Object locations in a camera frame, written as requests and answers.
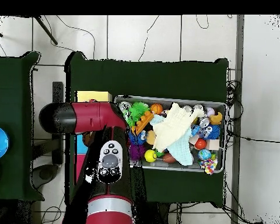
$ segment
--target plastic bin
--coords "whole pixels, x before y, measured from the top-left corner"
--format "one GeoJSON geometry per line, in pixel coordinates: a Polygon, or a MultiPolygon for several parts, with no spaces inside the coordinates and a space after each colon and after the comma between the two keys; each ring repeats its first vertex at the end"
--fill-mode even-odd
{"type": "MultiPolygon", "coordinates": [[[[223,119],[220,125],[220,147],[218,151],[214,151],[218,156],[218,164],[214,173],[220,173],[224,169],[225,165],[225,146],[226,146],[226,122],[227,122],[227,111],[228,106],[225,103],[211,102],[211,101],[196,101],[196,100],[177,100],[177,99],[165,99],[165,98],[152,98],[152,97],[141,97],[141,96],[123,96],[118,95],[114,98],[114,103],[120,102],[144,102],[151,106],[153,103],[160,103],[164,109],[169,109],[173,102],[177,103],[180,107],[185,105],[193,107],[196,104],[202,104],[206,107],[212,107],[216,111],[220,111],[223,115],[223,119]]],[[[198,163],[198,150],[193,149],[192,154],[194,157],[193,164],[191,166],[182,166],[179,162],[168,164],[163,162],[161,158],[157,158],[155,162],[147,162],[144,158],[136,163],[131,163],[131,167],[135,165],[141,165],[144,169],[159,169],[159,170],[172,170],[172,171],[185,171],[185,172],[204,172],[198,163]]]]}

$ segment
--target green table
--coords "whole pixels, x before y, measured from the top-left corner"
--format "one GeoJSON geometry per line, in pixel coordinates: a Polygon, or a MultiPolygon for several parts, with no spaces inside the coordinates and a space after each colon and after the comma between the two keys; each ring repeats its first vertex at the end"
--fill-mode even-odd
{"type": "Polygon", "coordinates": [[[30,75],[39,53],[0,57],[0,127],[9,136],[9,149],[0,158],[0,199],[42,200],[30,184],[32,104],[30,75]]]}
{"type": "MultiPolygon", "coordinates": [[[[75,91],[108,91],[112,96],[132,95],[226,102],[228,61],[124,62],[85,60],[72,52],[65,63],[66,98],[75,91]]],[[[74,138],[71,157],[74,160],[74,138]]],[[[69,166],[70,194],[74,190],[74,164],[69,166]]],[[[205,173],[144,169],[147,200],[152,202],[213,202],[223,205],[223,172],[205,173]]],[[[131,169],[131,180],[135,180],[131,169]]]]}

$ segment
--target metal pole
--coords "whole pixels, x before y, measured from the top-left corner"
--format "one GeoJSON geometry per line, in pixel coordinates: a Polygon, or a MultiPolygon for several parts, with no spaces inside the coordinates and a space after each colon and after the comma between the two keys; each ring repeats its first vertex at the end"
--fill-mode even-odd
{"type": "Polygon", "coordinates": [[[58,42],[57,40],[53,37],[53,35],[50,33],[50,31],[47,29],[43,21],[39,17],[34,17],[37,22],[40,24],[40,26],[43,28],[43,30],[47,33],[47,35],[50,37],[50,39],[53,41],[53,43],[57,46],[58,42]]]}
{"type": "MultiPolygon", "coordinates": [[[[244,15],[237,15],[237,37],[236,37],[236,80],[242,81],[243,79],[243,50],[244,50],[244,15]]],[[[242,87],[239,87],[235,97],[237,101],[242,100],[242,87]]],[[[241,105],[235,101],[234,103],[234,118],[238,117],[242,108],[241,105]]],[[[241,119],[234,122],[233,132],[240,136],[241,119]]],[[[233,160],[232,160],[232,189],[231,192],[234,197],[231,200],[231,208],[235,213],[239,213],[239,176],[240,176],[240,138],[233,136],[233,160]]],[[[237,224],[237,215],[231,213],[231,224],[237,224]]]]}

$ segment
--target tile floor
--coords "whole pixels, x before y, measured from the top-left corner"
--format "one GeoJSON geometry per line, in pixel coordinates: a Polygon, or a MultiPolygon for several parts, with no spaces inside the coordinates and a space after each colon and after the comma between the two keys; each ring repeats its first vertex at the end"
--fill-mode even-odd
{"type": "MultiPolygon", "coordinates": [[[[66,27],[57,16],[46,16],[51,25],[53,36],[58,45],[72,50],[82,51],[87,59],[93,58],[94,40],[92,36],[80,30],[66,27]]],[[[157,16],[109,16],[107,32],[107,16],[60,16],[68,26],[88,30],[95,37],[96,60],[112,58],[116,60],[137,61],[143,52],[147,29],[157,16]]],[[[49,25],[42,16],[43,22],[49,25]]],[[[227,58],[230,68],[235,68],[236,55],[236,17],[229,19],[227,15],[197,15],[201,26],[209,23],[208,29],[201,29],[195,15],[183,15],[183,31],[181,60],[197,60],[214,62],[217,58],[227,58]]],[[[50,138],[40,127],[38,114],[52,98],[52,82],[65,83],[64,65],[71,50],[54,47],[50,38],[40,25],[31,18],[1,17],[0,44],[9,57],[18,57],[26,51],[39,51],[41,59],[38,71],[33,72],[35,126],[34,138],[50,138]]],[[[159,16],[148,35],[145,52],[141,61],[179,61],[180,57],[180,16],[159,16]]],[[[0,56],[4,56],[0,47],[0,56]]],[[[231,187],[232,148],[228,149],[226,158],[227,183],[231,187]]],[[[34,166],[50,164],[50,154],[34,161],[34,166]]],[[[33,205],[34,224],[61,224],[64,211],[64,166],[60,166],[56,178],[41,187],[44,202],[33,205]],[[55,208],[44,215],[49,207],[55,208]]],[[[226,203],[230,206],[231,196],[227,193],[226,203]]],[[[210,203],[198,204],[184,209],[182,224],[230,224],[229,217],[221,209],[215,209],[210,203]]],[[[175,224],[176,214],[169,214],[169,223],[175,224]]]]}

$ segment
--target orange toy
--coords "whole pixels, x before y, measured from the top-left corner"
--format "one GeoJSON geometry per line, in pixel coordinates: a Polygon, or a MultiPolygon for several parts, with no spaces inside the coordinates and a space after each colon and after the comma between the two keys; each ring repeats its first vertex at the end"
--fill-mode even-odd
{"type": "Polygon", "coordinates": [[[209,116],[209,122],[212,125],[218,125],[221,124],[221,120],[222,120],[223,116],[220,112],[218,112],[218,115],[210,115],[209,116]]]}
{"type": "Polygon", "coordinates": [[[159,103],[154,103],[154,104],[151,105],[150,110],[151,110],[152,113],[159,115],[163,111],[163,107],[159,103]]]}
{"type": "Polygon", "coordinates": [[[150,111],[145,111],[144,115],[141,116],[141,121],[136,122],[136,126],[131,127],[131,132],[133,134],[139,135],[141,131],[146,127],[146,125],[153,119],[153,113],[150,111]]]}

